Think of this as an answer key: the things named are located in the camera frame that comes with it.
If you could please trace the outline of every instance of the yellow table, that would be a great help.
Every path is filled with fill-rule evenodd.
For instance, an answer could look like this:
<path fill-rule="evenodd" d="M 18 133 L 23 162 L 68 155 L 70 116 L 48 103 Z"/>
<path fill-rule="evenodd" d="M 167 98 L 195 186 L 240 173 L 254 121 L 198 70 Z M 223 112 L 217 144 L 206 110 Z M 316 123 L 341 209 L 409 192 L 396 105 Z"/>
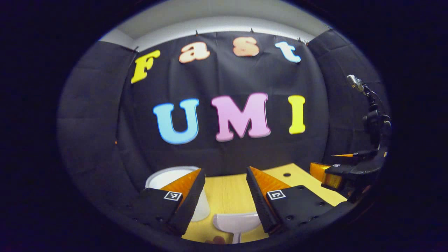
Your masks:
<path fill-rule="evenodd" d="M 295 164 L 266 169 L 263 172 L 292 187 L 304 185 L 333 206 L 347 200 L 337 192 L 321 187 L 317 179 Z M 291 176 L 283 176 L 285 173 L 290 173 Z M 210 205 L 210 215 L 201 221 L 190 222 L 182 238 L 205 242 L 206 240 L 213 240 L 215 236 L 219 235 L 224 237 L 226 243 L 232 243 L 233 235 L 216 229 L 213 225 L 213 216 L 219 213 L 256 212 L 254 201 L 247 185 L 246 174 L 205 178 L 204 189 Z M 264 233 L 263 227 L 259 225 L 256 229 L 243 233 L 241 242 L 250 242 L 267 237 L 268 235 Z"/>

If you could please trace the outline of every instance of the white cup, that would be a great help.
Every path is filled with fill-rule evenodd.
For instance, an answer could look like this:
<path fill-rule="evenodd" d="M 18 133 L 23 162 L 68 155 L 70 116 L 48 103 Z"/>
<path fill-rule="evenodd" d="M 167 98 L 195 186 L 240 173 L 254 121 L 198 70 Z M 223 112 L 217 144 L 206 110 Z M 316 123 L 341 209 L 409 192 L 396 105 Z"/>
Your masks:
<path fill-rule="evenodd" d="M 199 169 L 196 166 L 176 166 L 171 168 L 166 168 L 160 170 L 146 180 L 146 188 L 160 189 L 174 180 L 187 175 L 188 173 Z M 192 222 L 198 222 L 207 218 L 210 214 L 210 206 L 208 205 L 207 197 L 205 196 L 205 191 L 202 189 L 201 195 L 199 196 L 198 204 L 194 210 Z"/>

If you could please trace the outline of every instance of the white plastic scoop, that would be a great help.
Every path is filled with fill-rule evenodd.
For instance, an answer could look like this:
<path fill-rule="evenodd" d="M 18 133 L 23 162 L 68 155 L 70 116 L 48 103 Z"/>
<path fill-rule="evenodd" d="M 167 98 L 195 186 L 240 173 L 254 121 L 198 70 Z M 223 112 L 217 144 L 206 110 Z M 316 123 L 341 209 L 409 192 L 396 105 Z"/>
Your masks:
<path fill-rule="evenodd" d="M 223 232 L 233 233 L 232 243 L 241 242 L 241 234 L 249 232 L 261 224 L 257 212 L 236 214 L 215 214 L 213 224 Z"/>

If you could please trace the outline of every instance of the foam letter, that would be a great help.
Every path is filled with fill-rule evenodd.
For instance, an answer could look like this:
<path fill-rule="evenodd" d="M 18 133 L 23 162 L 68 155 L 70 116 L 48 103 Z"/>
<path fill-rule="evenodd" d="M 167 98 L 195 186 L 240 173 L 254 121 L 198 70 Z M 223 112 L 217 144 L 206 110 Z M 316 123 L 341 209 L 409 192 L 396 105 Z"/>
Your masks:
<path fill-rule="evenodd" d="M 260 51 L 256 46 L 257 41 L 252 37 L 239 37 L 233 41 L 233 53 L 236 56 L 255 56 Z"/>
<path fill-rule="evenodd" d="M 137 81 L 141 81 L 146 78 L 148 74 L 145 72 L 145 68 L 146 70 L 151 69 L 152 63 L 154 63 L 154 58 L 158 58 L 159 56 L 160 51 L 155 50 L 136 59 L 134 76 L 131 79 L 131 83 L 134 84 Z"/>
<path fill-rule="evenodd" d="M 271 129 L 267 127 L 266 121 L 266 101 L 267 94 L 254 93 L 247 98 L 243 112 L 229 96 L 218 96 L 211 100 L 211 104 L 216 107 L 220 131 L 216 134 L 216 140 L 226 142 L 233 139 L 233 133 L 229 129 L 229 123 L 237 132 L 240 138 L 246 133 L 249 120 L 251 129 L 248 134 L 252 138 L 269 136 Z"/>
<path fill-rule="evenodd" d="M 305 132 L 305 124 L 303 124 L 303 104 L 305 103 L 305 98 L 303 96 L 290 96 L 288 97 L 288 102 L 293 108 L 293 122 L 291 127 L 289 127 L 289 133 L 293 135 Z"/>
<path fill-rule="evenodd" d="M 187 117 L 187 129 L 184 132 L 175 131 L 172 126 L 171 111 L 174 109 L 172 103 L 164 103 L 154 107 L 152 112 L 157 116 L 160 136 L 165 142 L 184 144 L 196 138 L 199 131 L 198 116 L 196 115 L 196 107 L 198 105 L 198 99 L 186 99 L 179 104 L 185 110 Z"/>
<path fill-rule="evenodd" d="M 210 52 L 207 51 L 207 45 L 204 42 L 188 44 L 181 49 L 181 52 L 182 54 L 179 56 L 181 63 L 203 60 L 210 56 Z"/>
<path fill-rule="evenodd" d="M 300 62 L 300 57 L 293 54 L 293 51 L 296 50 L 296 48 L 292 45 L 288 45 L 285 41 L 276 43 L 276 47 L 280 48 L 281 52 L 283 53 L 283 56 L 289 60 L 290 62 L 298 63 Z"/>

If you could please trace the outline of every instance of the pink letter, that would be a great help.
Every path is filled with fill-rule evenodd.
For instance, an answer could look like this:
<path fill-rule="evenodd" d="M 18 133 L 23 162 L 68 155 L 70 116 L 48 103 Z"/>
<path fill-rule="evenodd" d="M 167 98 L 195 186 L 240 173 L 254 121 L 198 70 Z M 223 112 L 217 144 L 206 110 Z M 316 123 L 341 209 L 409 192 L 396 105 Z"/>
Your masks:
<path fill-rule="evenodd" d="M 243 112 L 233 102 L 230 96 L 218 96 L 211 100 L 211 105 L 218 111 L 220 131 L 216 134 L 216 140 L 226 142 L 233 139 L 233 133 L 229 130 L 231 123 L 240 138 L 246 133 L 249 120 L 251 129 L 248 134 L 252 138 L 269 136 L 271 129 L 267 127 L 266 121 L 267 94 L 254 93 L 247 98 Z"/>

